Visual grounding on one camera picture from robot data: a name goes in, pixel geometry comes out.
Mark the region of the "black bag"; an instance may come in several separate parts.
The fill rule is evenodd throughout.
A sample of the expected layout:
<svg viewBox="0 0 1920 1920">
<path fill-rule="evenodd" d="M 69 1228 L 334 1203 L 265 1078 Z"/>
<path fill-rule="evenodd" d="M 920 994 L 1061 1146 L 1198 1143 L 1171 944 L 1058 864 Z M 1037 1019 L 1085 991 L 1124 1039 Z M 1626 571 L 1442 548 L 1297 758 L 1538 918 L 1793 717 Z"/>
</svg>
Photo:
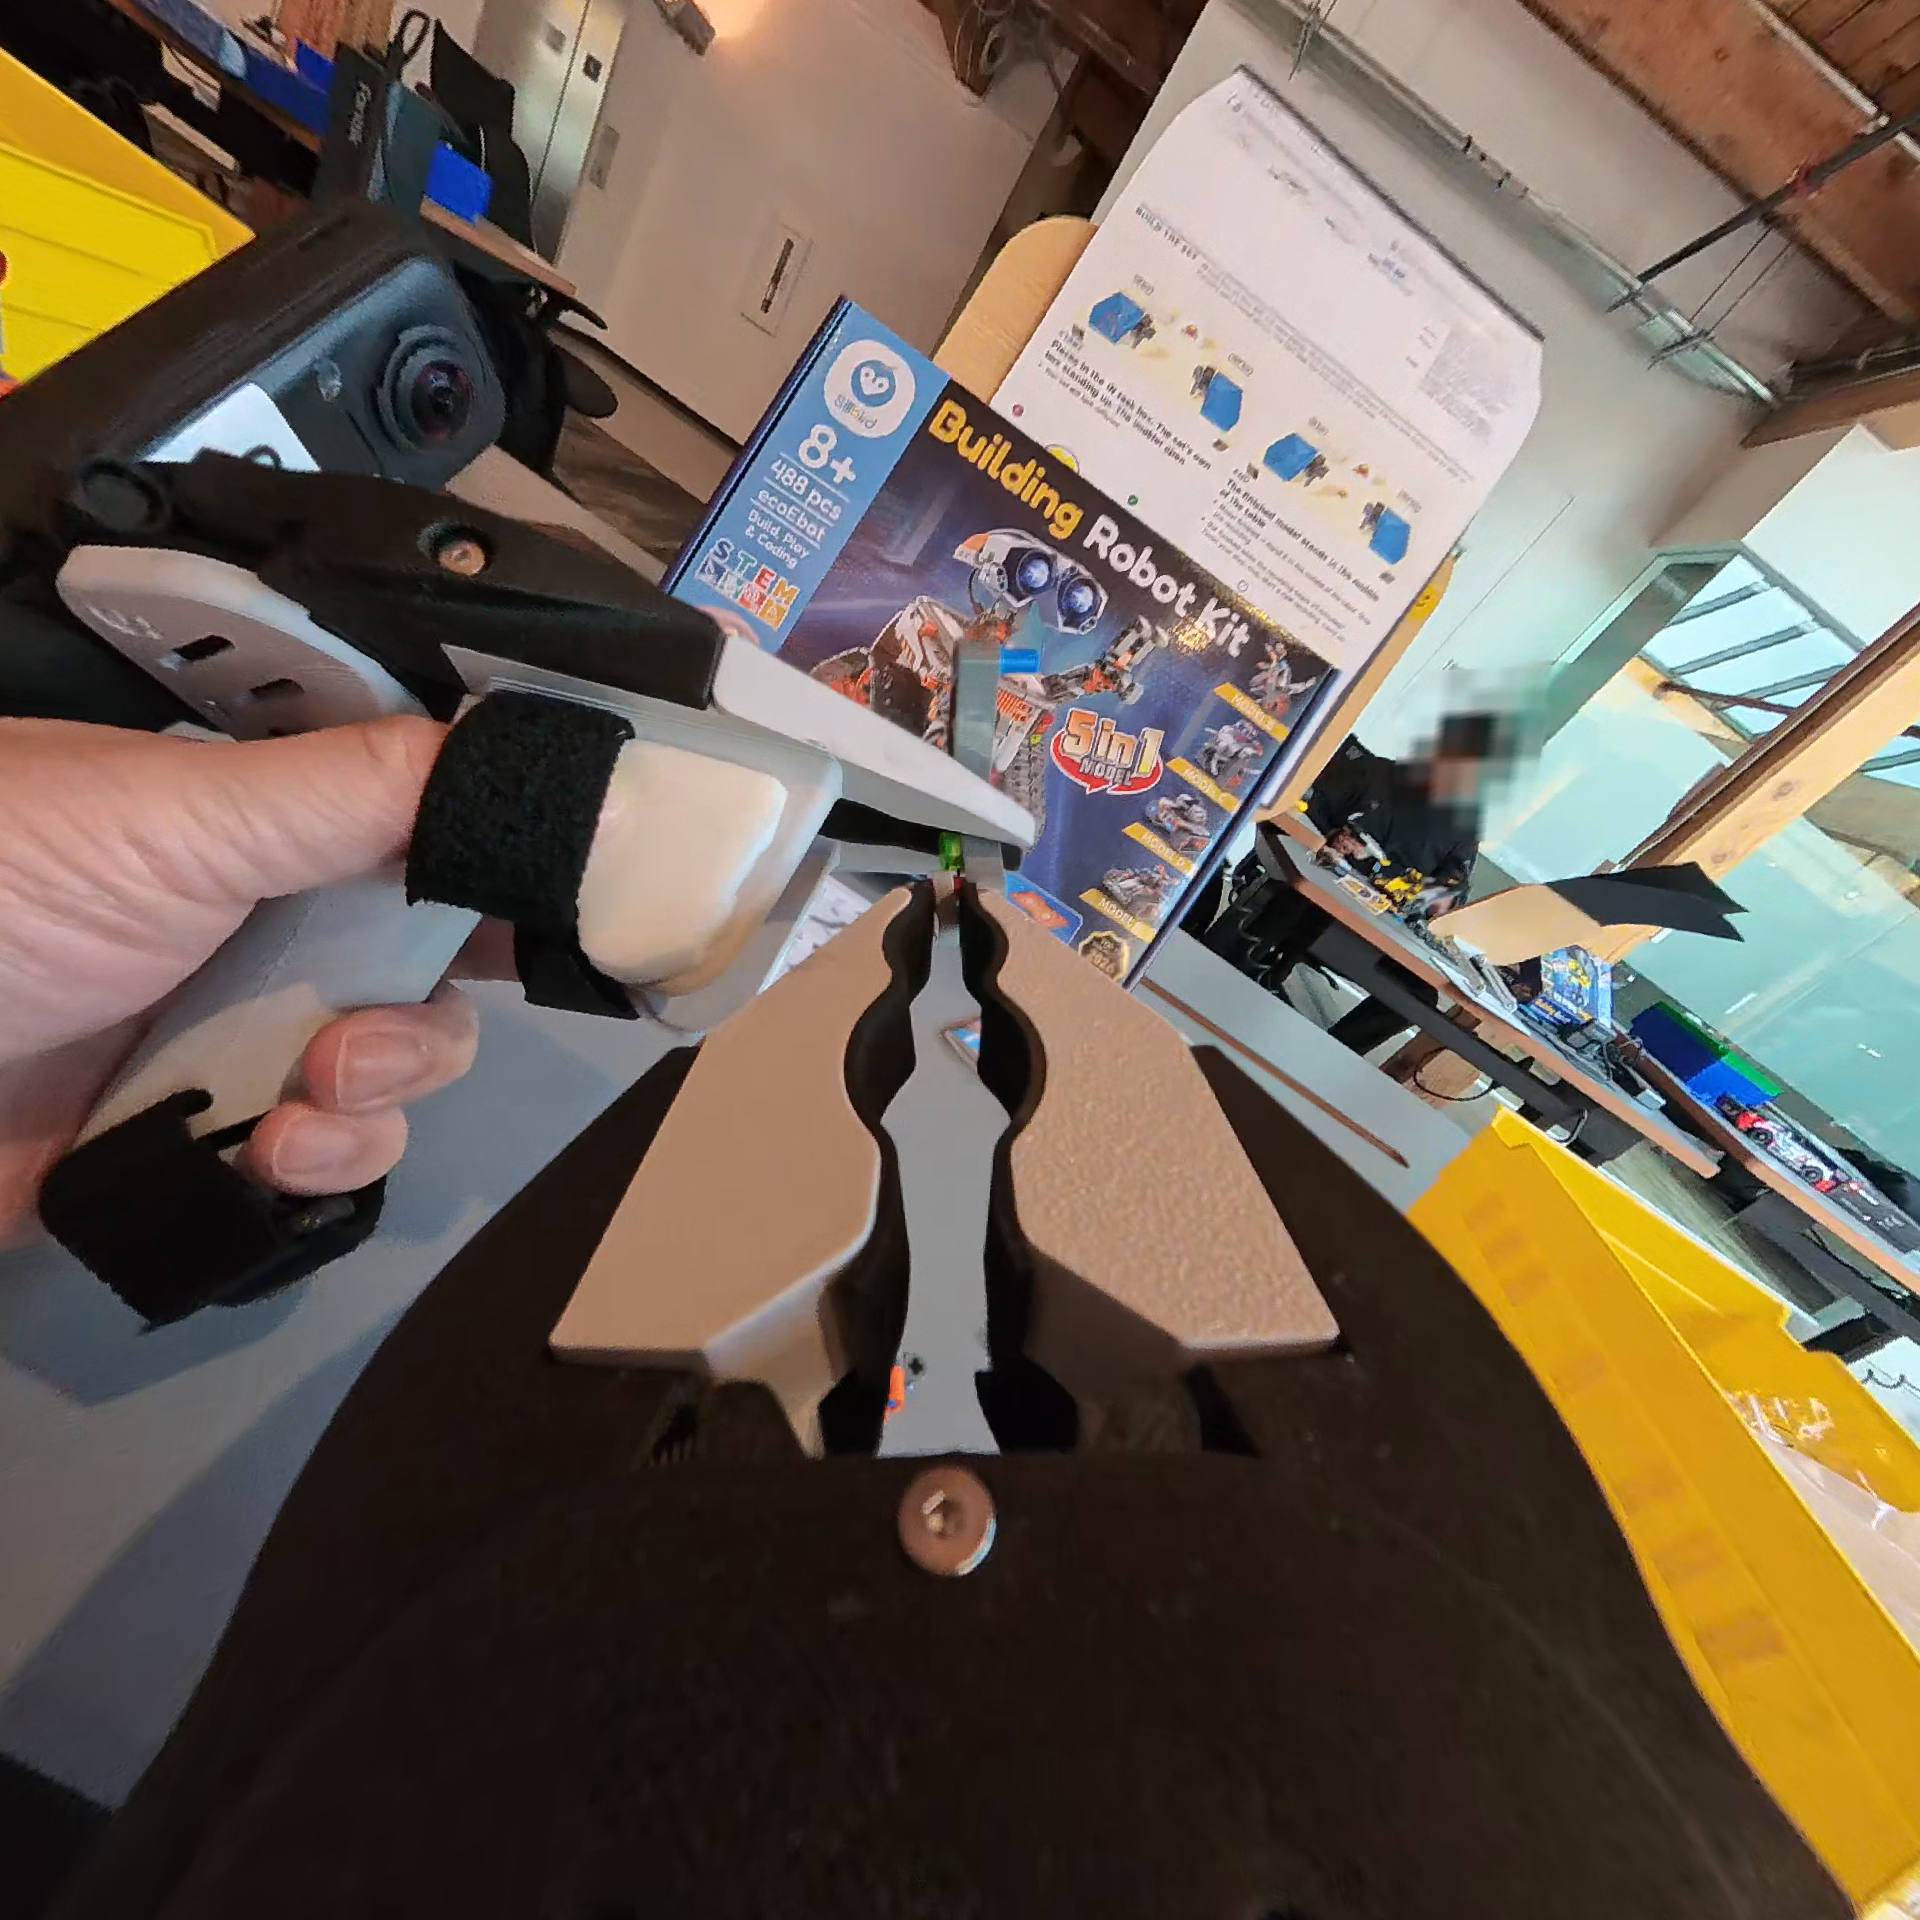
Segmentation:
<svg viewBox="0 0 1920 1920">
<path fill-rule="evenodd" d="M 304 60 L 323 79 L 318 200 L 361 199 L 420 213 L 440 142 L 488 166 L 489 215 L 530 250 L 532 173 L 515 139 L 515 88 L 475 61 L 444 22 L 413 6 L 373 53 L 341 44 L 332 60 Z"/>
</svg>

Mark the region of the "clear plastic bag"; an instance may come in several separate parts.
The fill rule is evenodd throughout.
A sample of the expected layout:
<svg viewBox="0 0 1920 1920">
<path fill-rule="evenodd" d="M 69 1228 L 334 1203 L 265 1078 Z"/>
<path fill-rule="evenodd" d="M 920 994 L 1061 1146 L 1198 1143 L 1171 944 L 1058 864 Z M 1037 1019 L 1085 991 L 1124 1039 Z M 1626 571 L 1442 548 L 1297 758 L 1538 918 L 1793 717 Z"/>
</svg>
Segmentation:
<svg viewBox="0 0 1920 1920">
<path fill-rule="evenodd" d="M 1840 1443 L 1836 1414 L 1821 1402 L 1728 1397 L 1753 1435 L 1828 1540 L 1837 1547 L 1881 1610 L 1909 1642 L 1917 1639 L 1917 1511 L 1915 1498 L 1886 1498 L 1872 1470 L 1884 1462 L 1872 1447 Z"/>
</svg>

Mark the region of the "brown cardboard piece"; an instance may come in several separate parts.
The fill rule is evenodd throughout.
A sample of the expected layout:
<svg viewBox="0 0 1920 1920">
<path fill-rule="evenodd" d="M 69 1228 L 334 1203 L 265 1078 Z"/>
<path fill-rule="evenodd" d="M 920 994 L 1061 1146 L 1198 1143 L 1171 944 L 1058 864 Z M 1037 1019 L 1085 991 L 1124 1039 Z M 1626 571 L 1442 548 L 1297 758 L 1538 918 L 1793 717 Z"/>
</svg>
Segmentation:
<svg viewBox="0 0 1920 1920">
<path fill-rule="evenodd" d="M 1650 932 L 1742 941 L 1744 907 L 1698 864 L 1622 869 L 1507 887 L 1456 906 L 1435 922 L 1437 936 L 1494 967 L 1582 948 L 1608 948 Z"/>
</svg>

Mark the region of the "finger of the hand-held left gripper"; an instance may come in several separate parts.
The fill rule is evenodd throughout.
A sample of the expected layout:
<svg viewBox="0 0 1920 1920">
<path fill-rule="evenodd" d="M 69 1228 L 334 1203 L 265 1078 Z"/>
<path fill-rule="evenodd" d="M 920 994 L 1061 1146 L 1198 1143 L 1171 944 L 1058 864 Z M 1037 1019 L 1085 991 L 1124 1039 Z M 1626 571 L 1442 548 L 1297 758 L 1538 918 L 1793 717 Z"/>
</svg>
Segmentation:
<svg viewBox="0 0 1920 1920">
<path fill-rule="evenodd" d="M 723 637 L 714 706 L 832 757 L 843 797 L 901 824 L 994 840 L 1019 861 L 1036 846 L 1029 810 L 947 750 L 798 672 L 752 640 Z"/>
</svg>

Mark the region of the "person's left hand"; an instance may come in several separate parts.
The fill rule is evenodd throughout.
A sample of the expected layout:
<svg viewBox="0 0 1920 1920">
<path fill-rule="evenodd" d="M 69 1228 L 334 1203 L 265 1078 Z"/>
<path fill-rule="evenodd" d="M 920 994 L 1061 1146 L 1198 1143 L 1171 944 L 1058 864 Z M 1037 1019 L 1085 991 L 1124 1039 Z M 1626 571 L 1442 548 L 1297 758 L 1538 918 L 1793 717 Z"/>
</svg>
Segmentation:
<svg viewBox="0 0 1920 1920">
<path fill-rule="evenodd" d="M 3 1236 L 157 1007 L 260 902 L 402 859 L 445 730 L 402 716 L 251 742 L 5 719 Z M 332 1196 L 386 1178 L 406 1110 L 473 1068 L 477 1019 L 440 986 L 304 1047 L 294 1091 L 238 1151 L 257 1181 Z"/>
</svg>

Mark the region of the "dark grey angled toy beam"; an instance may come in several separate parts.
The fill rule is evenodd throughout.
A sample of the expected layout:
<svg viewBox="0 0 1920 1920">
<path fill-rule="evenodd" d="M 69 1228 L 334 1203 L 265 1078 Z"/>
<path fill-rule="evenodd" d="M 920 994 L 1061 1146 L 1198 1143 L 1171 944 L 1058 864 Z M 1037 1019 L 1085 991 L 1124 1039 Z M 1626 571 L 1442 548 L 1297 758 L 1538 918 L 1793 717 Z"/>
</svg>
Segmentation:
<svg viewBox="0 0 1920 1920">
<path fill-rule="evenodd" d="M 950 654 L 948 755 L 980 779 L 996 782 L 1013 766 L 1033 730 L 1029 701 L 1013 690 L 1013 711 L 1001 670 L 1004 640 L 961 640 Z"/>
</svg>

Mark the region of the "toy race car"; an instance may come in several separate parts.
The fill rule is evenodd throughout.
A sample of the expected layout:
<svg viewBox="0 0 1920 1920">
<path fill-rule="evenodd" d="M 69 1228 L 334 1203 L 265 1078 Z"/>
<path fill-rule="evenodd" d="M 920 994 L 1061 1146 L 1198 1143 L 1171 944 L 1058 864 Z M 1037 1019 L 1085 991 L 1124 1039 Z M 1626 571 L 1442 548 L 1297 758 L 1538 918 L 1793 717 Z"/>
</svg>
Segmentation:
<svg viewBox="0 0 1920 1920">
<path fill-rule="evenodd" d="M 1777 1102 L 1753 1103 L 1740 1094 L 1722 1093 L 1714 1098 L 1714 1107 L 1756 1151 L 1812 1191 L 1837 1192 L 1859 1187 L 1857 1168 L 1796 1127 Z"/>
</svg>

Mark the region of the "person's black shirt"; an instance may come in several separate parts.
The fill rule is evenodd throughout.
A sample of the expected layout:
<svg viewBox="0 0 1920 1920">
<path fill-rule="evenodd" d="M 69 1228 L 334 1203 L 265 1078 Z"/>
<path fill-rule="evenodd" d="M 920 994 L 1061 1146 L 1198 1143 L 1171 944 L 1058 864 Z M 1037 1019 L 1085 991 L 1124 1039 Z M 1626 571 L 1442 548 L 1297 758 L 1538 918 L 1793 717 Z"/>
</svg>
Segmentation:
<svg viewBox="0 0 1920 1920">
<path fill-rule="evenodd" d="M 3 1915 L 40 1918 L 110 1822 L 110 1808 L 3 1755 Z"/>
</svg>

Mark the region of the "yellow plastic bin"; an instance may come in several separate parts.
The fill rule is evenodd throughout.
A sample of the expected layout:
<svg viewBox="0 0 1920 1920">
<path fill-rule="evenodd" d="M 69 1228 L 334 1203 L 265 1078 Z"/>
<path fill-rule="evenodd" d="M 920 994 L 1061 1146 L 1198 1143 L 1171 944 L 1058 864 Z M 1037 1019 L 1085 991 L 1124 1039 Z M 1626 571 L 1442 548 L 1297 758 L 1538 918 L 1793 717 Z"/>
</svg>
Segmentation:
<svg viewBox="0 0 1920 1920">
<path fill-rule="evenodd" d="M 3 54 L 3 388 L 251 242 L 24 61 Z"/>
<path fill-rule="evenodd" d="M 1589 1461 L 1670 1643 L 1860 1915 L 1915 1915 L 1917 1639 L 1742 1427 L 1821 1402 L 1915 1498 L 1915 1440 L 1788 1308 L 1566 1147 L 1502 1116 L 1412 1224 L 1520 1350 Z"/>
</svg>

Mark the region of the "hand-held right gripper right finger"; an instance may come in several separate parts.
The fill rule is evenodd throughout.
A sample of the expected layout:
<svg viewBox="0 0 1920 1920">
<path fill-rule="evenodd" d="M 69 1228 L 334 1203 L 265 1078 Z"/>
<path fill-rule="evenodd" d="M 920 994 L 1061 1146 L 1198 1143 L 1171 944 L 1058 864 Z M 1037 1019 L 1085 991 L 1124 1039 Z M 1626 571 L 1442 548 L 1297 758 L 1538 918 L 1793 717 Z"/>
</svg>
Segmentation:
<svg viewBox="0 0 1920 1920">
<path fill-rule="evenodd" d="M 977 1399 L 998 1451 L 1250 1451 L 1222 1370 L 1338 1322 L 1194 1047 L 963 879 L 977 1075 L 1004 1127 Z"/>
</svg>

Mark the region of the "white printed poster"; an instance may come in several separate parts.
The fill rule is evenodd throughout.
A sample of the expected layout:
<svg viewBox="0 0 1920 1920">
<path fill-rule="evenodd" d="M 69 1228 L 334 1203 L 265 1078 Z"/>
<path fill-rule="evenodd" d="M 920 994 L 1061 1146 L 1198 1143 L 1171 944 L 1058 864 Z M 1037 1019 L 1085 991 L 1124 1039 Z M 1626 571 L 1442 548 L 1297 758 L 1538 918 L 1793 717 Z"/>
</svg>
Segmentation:
<svg viewBox="0 0 1920 1920">
<path fill-rule="evenodd" d="M 1336 672 L 1520 454 L 1540 336 L 1249 66 L 1097 222 L 994 412 Z"/>
</svg>

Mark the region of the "background work table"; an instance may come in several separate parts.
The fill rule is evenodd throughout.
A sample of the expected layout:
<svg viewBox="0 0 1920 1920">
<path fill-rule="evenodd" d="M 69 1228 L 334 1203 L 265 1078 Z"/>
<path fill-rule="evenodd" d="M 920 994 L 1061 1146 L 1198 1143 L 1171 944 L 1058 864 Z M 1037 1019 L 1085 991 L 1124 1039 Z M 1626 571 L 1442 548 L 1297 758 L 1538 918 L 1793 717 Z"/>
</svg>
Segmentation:
<svg viewBox="0 0 1920 1920">
<path fill-rule="evenodd" d="M 1318 970 L 1393 1006 L 1442 1051 L 1515 1098 L 1529 1120 L 1562 1128 L 1582 1159 L 1605 1165 L 1646 1143 L 1698 1180 L 1722 1168 L 1722 1155 L 1664 1109 L 1640 1103 L 1612 1077 L 1476 991 L 1402 922 L 1369 911 L 1350 883 L 1290 834 L 1262 824 L 1254 850 L 1265 876 L 1324 918 L 1308 946 Z"/>
</svg>

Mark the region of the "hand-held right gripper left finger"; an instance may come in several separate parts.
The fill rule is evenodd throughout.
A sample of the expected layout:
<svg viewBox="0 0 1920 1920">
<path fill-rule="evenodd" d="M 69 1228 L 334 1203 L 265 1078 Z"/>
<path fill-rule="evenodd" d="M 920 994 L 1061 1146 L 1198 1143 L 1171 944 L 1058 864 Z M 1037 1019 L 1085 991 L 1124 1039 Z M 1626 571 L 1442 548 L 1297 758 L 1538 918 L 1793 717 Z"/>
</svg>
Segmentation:
<svg viewBox="0 0 1920 1920">
<path fill-rule="evenodd" d="M 806 1451 L 876 1454 L 909 1287 L 884 1116 L 917 1070 L 925 986 L 917 879 L 715 1026 L 549 1350 L 763 1384 Z"/>
</svg>

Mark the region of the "robot picture kit box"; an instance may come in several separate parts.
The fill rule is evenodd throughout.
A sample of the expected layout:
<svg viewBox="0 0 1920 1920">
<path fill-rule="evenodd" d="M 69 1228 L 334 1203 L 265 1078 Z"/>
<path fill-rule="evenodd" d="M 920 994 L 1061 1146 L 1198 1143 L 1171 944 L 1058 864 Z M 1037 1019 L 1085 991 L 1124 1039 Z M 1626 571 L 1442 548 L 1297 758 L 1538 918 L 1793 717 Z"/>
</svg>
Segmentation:
<svg viewBox="0 0 1920 1920">
<path fill-rule="evenodd" d="M 941 750 L 955 644 L 1040 648 L 1001 694 L 1033 727 L 992 784 L 1037 830 L 1006 892 L 1124 987 L 1333 674 L 852 301 L 664 587 Z"/>
</svg>

